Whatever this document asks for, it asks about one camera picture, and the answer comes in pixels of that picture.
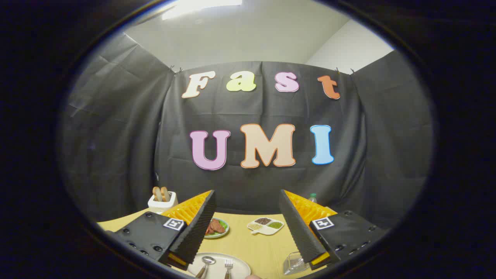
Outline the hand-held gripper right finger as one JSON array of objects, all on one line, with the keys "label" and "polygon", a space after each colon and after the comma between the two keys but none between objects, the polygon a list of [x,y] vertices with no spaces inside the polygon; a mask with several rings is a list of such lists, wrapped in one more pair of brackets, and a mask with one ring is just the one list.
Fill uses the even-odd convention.
[{"label": "hand-held gripper right finger", "polygon": [[345,262],[388,232],[351,210],[338,213],[285,189],[279,194],[279,208],[303,261],[312,270]]}]

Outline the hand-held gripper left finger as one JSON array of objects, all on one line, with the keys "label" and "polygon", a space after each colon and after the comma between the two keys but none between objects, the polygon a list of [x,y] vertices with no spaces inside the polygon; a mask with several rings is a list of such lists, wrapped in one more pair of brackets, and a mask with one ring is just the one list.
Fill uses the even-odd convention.
[{"label": "hand-held gripper left finger", "polygon": [[217,207],[211,189],[182,203],[151,197],[149,208],[114,220],[105,229],[127,248],[164,265],[186,270],[194,260]]}]

